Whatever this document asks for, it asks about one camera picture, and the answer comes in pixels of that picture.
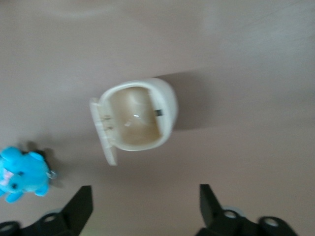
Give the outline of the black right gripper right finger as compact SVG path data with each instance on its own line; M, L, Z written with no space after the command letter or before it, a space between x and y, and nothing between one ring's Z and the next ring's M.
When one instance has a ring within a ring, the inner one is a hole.
M224 209L210 185L199 186L200 211L205 227L198 236L298 236L291 226L280 218L262 216L252 222L232 209Z

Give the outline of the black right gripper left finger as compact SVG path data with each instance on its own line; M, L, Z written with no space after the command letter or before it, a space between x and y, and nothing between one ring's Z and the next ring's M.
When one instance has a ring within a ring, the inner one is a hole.
M78 236L93 212L93 192L82 186L59 212L51 212L21 228L17 221L0 224L2 236Z

